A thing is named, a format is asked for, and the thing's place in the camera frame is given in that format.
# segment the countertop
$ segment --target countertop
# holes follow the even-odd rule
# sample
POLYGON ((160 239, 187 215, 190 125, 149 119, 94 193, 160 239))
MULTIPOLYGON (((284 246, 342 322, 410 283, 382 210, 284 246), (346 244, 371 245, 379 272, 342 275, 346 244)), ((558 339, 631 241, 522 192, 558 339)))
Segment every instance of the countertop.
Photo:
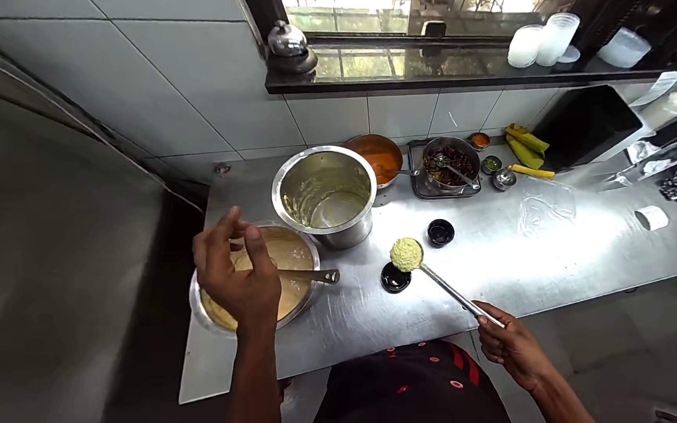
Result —
POLYGON ((348 92, 401 89, 457 89, 504 85, 589 83, 656 79, 677 65, 641 62, 631 69, 617 68, 599 57, 550 67, 537 64, 514 68, 507 61, 508 46, 463 47, 456 44, 378 45, 336 43, 313 45, 318 57, 314 74, 286 74, 268 70, 271 94, 348 92))
MULTIPOLYGON (((491 146, 505 164, 515 163, 506 145, 491 146)), ((207 224, 233 205, 248 221, 277 220, 270 191, 272 177, 286 157, 232 163, 214 178, 208 198, 207 224)), ((575 203, 572 223, 542 218, 536 233, 526 197, 553 199, 554 188, 520 175, 504 193, 484 180, 467 199, 425 201, 416 197, 404 176, 378 192, 371 209, 373 228, 360 245, 344 251, 320 249, 324 268, 341 270, 341 282, 324 285, 303 313, 276 334, 279 378, 328 367, 395 345, 467 331, 475 319, 435 282, 415 270, 401 293, 387 293, 380 283, 388 252, 401 236, 425 240, 430 221, 443 218, 456 230, 453 242, 435 249, 425 245, 425 263, 460 293, 524 316, 578 301, 623 291, 677 275, 677 203, 667 202, 653 178, 632 187, 597 192, 598 174, 617 171, 612 163, 587 165, 559 174, 573 186, 561 203, 575 203), (634 210, 656 205, 670 224, 643 229, 634 210)), ((206 331, 190 320, 179 402, 227 392, 236 340, 206 331)))

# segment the person's right hand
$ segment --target person's right hand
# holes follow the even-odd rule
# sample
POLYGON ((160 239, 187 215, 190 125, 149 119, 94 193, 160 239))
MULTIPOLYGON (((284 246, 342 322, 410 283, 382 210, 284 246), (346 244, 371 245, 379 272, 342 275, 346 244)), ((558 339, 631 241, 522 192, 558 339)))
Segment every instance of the person's right hand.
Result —
POLYGON ((200 286, 238 322, 241 331, 275 331, 281 280, 268 256, 266 241, 257 226, 240 221, 232 207, 216 226, 206 227, 193 240, 200 286), (235 272, 230 251, 241 249, 231 239, 244 236, 252 269, 235 272))
POLYGON ((482 352, 487 360, 502 364, 516 383, 529 392, 558 373, 535 337, 514 316, 488 303, 474 303, 505 325, 504 329, 484 316, 477 317, 482 352))

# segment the metal tray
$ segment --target metal tray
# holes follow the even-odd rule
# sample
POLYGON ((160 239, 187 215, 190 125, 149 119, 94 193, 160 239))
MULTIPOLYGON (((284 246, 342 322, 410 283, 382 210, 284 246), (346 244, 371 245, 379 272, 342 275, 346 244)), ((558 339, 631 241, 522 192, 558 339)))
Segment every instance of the metal tray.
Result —
MULTIPOLYGON (((409 168, 422 166, 422 150, 425 149, 425 146, 430 140, 432 139, 409 141, 407 144, 409 146, 409 168)), ((480 186, 478 190, 467 184, 464 185, 460 191, 444 191, 438 186, 429 183, 426 172, 420 172, 419 175, 411 177, 411 188, 414 190, 415 194, 417 194, 417 197, 422 199, 467 198, 475 195, 482 189, 480 175, 477 175, 475 180, 480 186)))

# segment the stainless steel counter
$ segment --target stainless steel counter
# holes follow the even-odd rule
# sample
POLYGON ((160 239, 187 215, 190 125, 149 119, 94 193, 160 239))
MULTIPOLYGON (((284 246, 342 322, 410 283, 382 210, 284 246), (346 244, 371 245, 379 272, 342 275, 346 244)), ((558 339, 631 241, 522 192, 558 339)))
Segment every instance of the stainless steel counter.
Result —
MULTIPOLYGON (((505 145, 484 153, 515 163, 505 145)), ((270 189, 272 176, 285 160, 235 163, 211 186, 208 224, 233 205, 244 209, 248 221, 277 219, 270 189)), ((601 168, 585 166, 557 180, 578 187, 601 168)), ((426 245, 425 263, 468 298, 516 316, 677 275, 677 203, 665 201, 652 180, 604 192, 576 188, 573 225, 525 236, 518 224, 528 183, 520 181, 501 193, 485 180, 475 197, 424 201, 414 195, 408 179, 399 178, 378 193, 372 208, 374 226, 365 241, 345 251, 320 250, 321 265, 340 269, 342 279, 335 286, 324 285, 315 301, 277 332, 279 378, 476 327, 477 322, 420 270, 401 293, 381 287, 380 272, 393 242, 400 236, 422 242, 428 223, 436 218, 450 221, 456 236, 443 248, 426 245), (670 224, 652 232, 643 229, 634 210, 649 205, 661 207, 670 224)), ((235 340, 210 333, 191 319, 180 403, 227 392, 235 350, 235 340)))

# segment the window sill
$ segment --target window sill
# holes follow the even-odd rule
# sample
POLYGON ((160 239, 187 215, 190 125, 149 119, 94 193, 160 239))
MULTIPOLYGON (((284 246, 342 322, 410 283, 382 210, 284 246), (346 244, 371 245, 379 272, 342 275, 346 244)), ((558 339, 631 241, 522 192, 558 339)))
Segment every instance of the window sill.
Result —
POLYGON ((315 75, 284 74, 268 70, 271 94, 413 90, 456 87, 545 85, 655 79, 677 65, 616 68, 599 57, 546 68, 537 64, 517 69, 506 61, 501 45, 420 47, 409 45, 313 45, 319 61, 315 75))

